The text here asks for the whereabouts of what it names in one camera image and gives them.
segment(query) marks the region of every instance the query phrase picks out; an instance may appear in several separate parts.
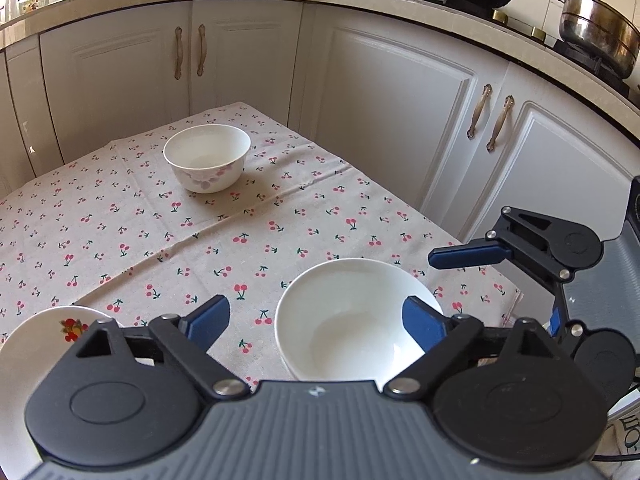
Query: table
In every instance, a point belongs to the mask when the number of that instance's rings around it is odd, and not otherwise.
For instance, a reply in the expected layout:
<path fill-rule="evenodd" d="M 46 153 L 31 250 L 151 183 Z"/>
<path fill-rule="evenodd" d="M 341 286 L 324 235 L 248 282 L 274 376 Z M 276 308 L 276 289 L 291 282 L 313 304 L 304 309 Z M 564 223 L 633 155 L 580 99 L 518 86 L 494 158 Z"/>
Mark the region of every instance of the table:
<path fill-rule="evenodd" d="M 181 188 L 162 156 L 172 134 L 206 123 L 252 140 L 240 179 L 210 195 Z M 496 270 L 428 266 L 432 248 L 456 243 L 346 161 L 236 103 L 111 142 L 0 202 L 0 340 L 52 306 L 143 326 L 225 294 L 231 321 L 209 352 L 255 386 L 290 378 L 273 331 L 284 289 L 334 258 L 395 264 L 448 316 L 508 323 L 520 292 Z"/>

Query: cabinet handle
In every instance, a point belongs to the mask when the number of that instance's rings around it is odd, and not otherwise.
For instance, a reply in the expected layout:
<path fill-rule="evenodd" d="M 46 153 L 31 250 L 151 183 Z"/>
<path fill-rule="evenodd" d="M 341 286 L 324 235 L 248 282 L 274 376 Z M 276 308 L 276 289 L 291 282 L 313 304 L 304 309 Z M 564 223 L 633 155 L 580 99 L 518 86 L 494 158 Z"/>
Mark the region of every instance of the cabinet handle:
<path fill-rule="evenodd" d="M 471 117 L 471 126 L 469 126 L 469 129 L 466 131 L 466 136 L 469 139 L 473 139 L 476 136 L 476 124 L 478 124 L 478 119 L 480 118 L 480 114 L 482 113 L 482 109 L 484 108 L 484 102 L 487 100 L 489 95 L 491 95 L 492 91 L 494 91 L 494 89 L 491 88 L 491 85 L 484 85 L 480 100 L 478 101 L 476 109 L 474 110 L 474 114 Z"/>
<path fill-rule="evenodd" d="M 507 95 L 507 98 L 504 100 L 504 108 L 500 112 L 498 120 L 495 121 L 494 132 L 491 135 L 491 139 L 489 139 L 489 142 L 486 144 L 486 150 L 489 153 L 493 153 L 493 151 L 495 150 L 495 139 L 498 138 L 498 134 L 500 134 L 500 130 L 502 129 L 502 125 L 504 124 L 504 120 L 507 118 L 507 113 L 509 112 L 509 110 L 511 110 L 514 102 L 515 101 L 513 100 L 513 96 Z"/>
<path fill-rule="evenodd" d="M 175 78 L 180 79 L 182 75 L 182 56 L 184 55 L 182 51 L 182 29 L 180 27 L 175 27 L 175 42 L 178 46 L 178 54 L 175 58 Z"/>
<path fill-rule="evenodd" d="M 204 24 L 198 27 L 200 33 L 200 62 L 198 63 L 198 76 L 204 74 L 204 60 L 207 59 L 207 38 L 204 37 Z"/>

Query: cabinet panel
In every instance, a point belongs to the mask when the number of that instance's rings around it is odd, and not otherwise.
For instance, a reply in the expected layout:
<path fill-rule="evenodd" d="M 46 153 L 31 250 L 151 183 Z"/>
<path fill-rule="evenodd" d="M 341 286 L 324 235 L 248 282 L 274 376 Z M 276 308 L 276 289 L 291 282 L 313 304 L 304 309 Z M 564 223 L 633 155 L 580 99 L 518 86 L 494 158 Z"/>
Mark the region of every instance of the cabinet panel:
<path fill-rule="evenodd" d="M 485 84 L 499 88 L 507 62 L 391 18 L 321 6 L 314 14 L 311 40 L 300 38 L 309 54 L 296 60 L 306 69 L 293 90 L 303 95 L 300 133 L 437 222 L 476 149 L 465 135 L 475 101 Z M 444 174 L 449 158 L 458 169 Z"/>
<path fill-rule="evenodd" d="M 194 2 L 191 112 L 244 101 L 287 124 L 301 13 L 299 2 Z M 201 33 L 206 42 L 206 58 L 202 75 L 198 75 Z"/>
<path fill-rule="evenodd" d="M 0 52 L 0 200 L 35 177 L 20 136 L 9 89 L 4 52 Z"/>
<path fill-rule="evenodd" d="M 520 67 L 510 67 L 503 91 L 519 105 L 495 152 L 474 157 L 447 215 L 451 224 L 452 217 L 460 219 L 461 238 L 483 237 L 506 205 L 583 223 L 602 240 L 617 237 L 631 178 L 640 174 L 640 150 L 593 111 Z M 551 294 L 509 263 L 497 269 L 524 292 L 517 314 L 548 320 Z"/>
<path fill-rule="evenodd" d="M 49 105 L 66 162 L 189 114 L 189 8 L 177 2 L 121 10 L 42 35 Z"/>
<path fill-rule="evenodd" d="M 41 176 L 62 166 L 63 161 L 51 122 L 38 37 L 12 44 L 6 50 L 6 59 L 15 117 L 33 171 Z"/>

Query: white bowl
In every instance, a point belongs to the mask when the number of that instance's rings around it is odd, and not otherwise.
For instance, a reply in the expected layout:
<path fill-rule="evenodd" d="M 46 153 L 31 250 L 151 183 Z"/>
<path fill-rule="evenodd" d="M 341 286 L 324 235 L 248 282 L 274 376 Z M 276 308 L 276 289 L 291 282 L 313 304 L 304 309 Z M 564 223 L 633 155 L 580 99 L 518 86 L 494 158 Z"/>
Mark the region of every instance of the white bowl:
<path fill-rule="evenodd" d="M 79 326 L 62 324 L 69 319 Z M 8 480 L 23 478 L 42 462 L 24 425 L 27 400 L 83 326 L 96 319 L 109 316 L 84 306 L 48 308 L 25 320 L 0 349 L 0 466 Z"/>
<path fill-rule="evenodd" d="M 238 180 L 250 147 L 249 135 L 240 128 L 202 124 L 171 137 L 164 145 L 164 158 L 185 189 L 215 193 Z"/>
<path fill-rule="evenodd" d="M 433 294 L 399 267 L 345 258 L 312 267 L 284 292 L 275 314 L 282 359 L 302 381 L 384 384 L 424 352 L 402 326 L 402 304 Z"/>

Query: stainless steel pot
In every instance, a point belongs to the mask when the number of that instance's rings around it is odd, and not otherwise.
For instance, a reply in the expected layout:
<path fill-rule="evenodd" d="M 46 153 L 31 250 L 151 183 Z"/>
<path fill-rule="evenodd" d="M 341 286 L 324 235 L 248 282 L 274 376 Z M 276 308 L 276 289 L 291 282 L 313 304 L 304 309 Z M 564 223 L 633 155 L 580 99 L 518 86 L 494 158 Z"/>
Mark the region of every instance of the stainless steel pot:
<path fill-rule="evenodd" d="M 600 0 L 564 3 L 560 37 L 599 56 L 622 78 L 631 75 L 640 50 L 640 32 L 616 9 Z"/>

